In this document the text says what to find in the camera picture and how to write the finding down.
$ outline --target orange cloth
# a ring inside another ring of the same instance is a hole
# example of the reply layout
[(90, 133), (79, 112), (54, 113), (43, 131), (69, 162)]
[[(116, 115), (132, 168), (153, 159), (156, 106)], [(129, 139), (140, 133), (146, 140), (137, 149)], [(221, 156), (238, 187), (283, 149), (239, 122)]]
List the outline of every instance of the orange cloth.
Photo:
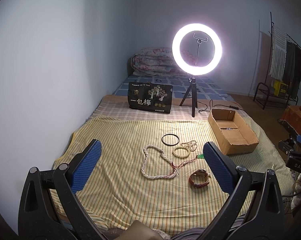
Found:
[(301, 111), (299, 106), (288, 106), (283, 113), (281, 120), (286, 121), (297, 134), (301, 135)]

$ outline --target black bracelet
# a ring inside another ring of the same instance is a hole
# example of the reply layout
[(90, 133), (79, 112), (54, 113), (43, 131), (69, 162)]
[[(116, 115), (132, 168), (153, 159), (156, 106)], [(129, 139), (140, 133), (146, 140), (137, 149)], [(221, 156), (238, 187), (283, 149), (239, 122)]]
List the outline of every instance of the black bracelet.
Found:
[[(167, 135), (173, 135), (173, 136), (175, 136), (175, 137), (178, 139), (178, 142), (175, 143), (175, 144), (167, 144), (167, 143), (165, 143), (164, 140), (163, 140), (163, 138), (164, 138), (165, 136), (167, 136)], [(176, 134), (173, 134), (173, 133), (165, 134), (165, 135), (163, 135), (163, 137), (162, 137), (162, 143), (165, 144), (165, 145), (167, 145), (167, 146), (175, 146), (175, 145), (179, 144), (179, 137), (178, 137)]]

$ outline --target black tripod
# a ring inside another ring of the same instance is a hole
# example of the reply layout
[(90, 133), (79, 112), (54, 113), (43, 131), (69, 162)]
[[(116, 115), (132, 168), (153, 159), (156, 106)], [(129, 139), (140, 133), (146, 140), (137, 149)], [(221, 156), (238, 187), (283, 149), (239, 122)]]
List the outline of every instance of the black tripod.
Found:
[[(203, 40), (199, 37), (195, 37), (195, 34), (193, 36), (195, 39), (197, 39), (197, 53), (196, 53), (196, 62), (195, 62), (195, 66), (197, 66), (197, 60), (198, 60), (198, 50), (199, 50), (199, 46), (200, 44), (203, 42), (207, 42), (208, 38), (206, 38), (206, 40)], [(182, 106), (185, 99), (187, 98), (190, 90), (191, 90), (191, 115), (192, 117), (195, 117), (195, 108), (197, 108), (197, 87), (196, 87), (196, 78), (192, 77), (192, 78), (188, 78), (189, 80), (189, 87), (185, 93), (185, 96), (183, 97), (183, 99), (181, 100), (179, 106)]]

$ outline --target metal bolt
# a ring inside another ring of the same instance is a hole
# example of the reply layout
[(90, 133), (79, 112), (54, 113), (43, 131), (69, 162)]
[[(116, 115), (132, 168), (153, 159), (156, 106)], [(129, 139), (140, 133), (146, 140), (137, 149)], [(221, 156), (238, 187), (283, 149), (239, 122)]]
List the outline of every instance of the metal bolt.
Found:
[(237, 166), (237, 169), (239, 170), (239, 171), (241, 171), (241, 172), (245, 172), (245, 171), (247, 171), (247, 169), (246, 169), (246, 167), (244, 167), (244, 166)]
[(68, 165), (66, 163), (62, 163), (58, 168), (61, 170), (61, 171), (64, 171), (66, 170), (68, 167)]
[(269, 175), (275, 175), (275, 172), (272, 169), (267, 170)]
[(37, 168), (36, 168), (36, 167), (30, 168), (30, 173), (35, 173), (36, 171), (37, 171)]

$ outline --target wall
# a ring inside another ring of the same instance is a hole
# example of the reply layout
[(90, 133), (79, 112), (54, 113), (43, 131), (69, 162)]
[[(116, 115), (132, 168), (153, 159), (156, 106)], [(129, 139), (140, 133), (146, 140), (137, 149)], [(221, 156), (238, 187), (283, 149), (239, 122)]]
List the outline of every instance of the wall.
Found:
[[(261, 33), (270, 31), (270, 11), (273, 21), (301, 45), (300, 0), (138, 0), (136, 49), (170, 47), (182, 26), (195, 22), (208, 25), (223, 47), (219, 65), (208, 76), (224, 90), (247, 94), (256, 58), (259, 64)], [(196, 54), (196, 41), (189, 39), (181, 46)], [(205, 50), (211, 51), (212, 45), (201, 45), (199, 62), (207, 61)]]
[(15, 231), (28, 170), (51, 169), (126, 78), (135, 11), (135, 0), (0, 1), (0, 213)]

